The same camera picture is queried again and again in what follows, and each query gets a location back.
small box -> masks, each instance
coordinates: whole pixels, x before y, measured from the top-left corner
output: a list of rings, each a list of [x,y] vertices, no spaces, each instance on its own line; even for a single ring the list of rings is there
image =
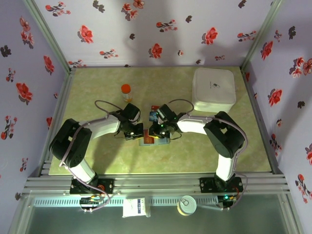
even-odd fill
[[[196,69],[193,79],[192,103],[197,111],[229,112],[236,103],[233,73],[221,69]]]

can lid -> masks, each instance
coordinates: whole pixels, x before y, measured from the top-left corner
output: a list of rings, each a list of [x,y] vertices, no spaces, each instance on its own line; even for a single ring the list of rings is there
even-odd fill
[[[193,214],[196,210],[196,201],[191,196],[183,196],[179,201],[179,207],[181,211],[185,214]]]
[[[130,85],[129,84],[123,84],[121,86],[121,91],[124,93],[124,94],[128,94],[131,92],[131,88],[130,88]]]

green table surface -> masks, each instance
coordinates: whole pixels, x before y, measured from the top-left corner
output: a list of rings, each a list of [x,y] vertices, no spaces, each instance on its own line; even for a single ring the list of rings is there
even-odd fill
[[[234,74],[236,104],[229,115],[249,139],[248,148],[239,156],[237,170],[270,171],[239,67],[213,68],[230,70]],[[83,121],[105,116],[94,105],[97,99],[124,108],[127,103],[122,98],[120,87],[128,83],[133,93],[131,103],[140,108],[144,128],[149,128],[151,105],[162,105],[176,98],[192,100],[192,81],[196,69],[197,67],[79,68],[74,76],[63,122],[68,118]],[[116,110],[108,104],[100,106],[108,111]],[[182,101],[173,102],[169,107],[176,114],[190,109],[190,105]],[[192,115],[200,116],[213,114],[215,113],[192,112]],[[159,146],[139,146],[138,140],[125,141],[107,134],[90,141],[85,159],[98,174],[194,173],[214,172],[218,154],[208,137],[202,134],[183,133],[182,138]],[[63,167],[59,168],[59,160],[54,157],[49,174],[66,175],[69,172]]]

bottle cap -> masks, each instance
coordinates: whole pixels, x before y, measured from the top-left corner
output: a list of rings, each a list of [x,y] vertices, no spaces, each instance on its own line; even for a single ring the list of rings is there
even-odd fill
[[[130,88],[130,85],[129,84],[123,84],[121,86],[121,91],[124,93],[124,94],[128,94],[131,92],[131,88]]]

wall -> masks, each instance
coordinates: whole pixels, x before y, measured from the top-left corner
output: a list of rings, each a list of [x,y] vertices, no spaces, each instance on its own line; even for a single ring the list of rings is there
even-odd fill
[[[1,0],[0,233],[39,165],[65,71],[21,0]]]
[[[71,66],[239,66],[272,0],[35,2]]]
[[[311,8],[310,0],[285,1],[245,69],[306,233],[312,230]]]

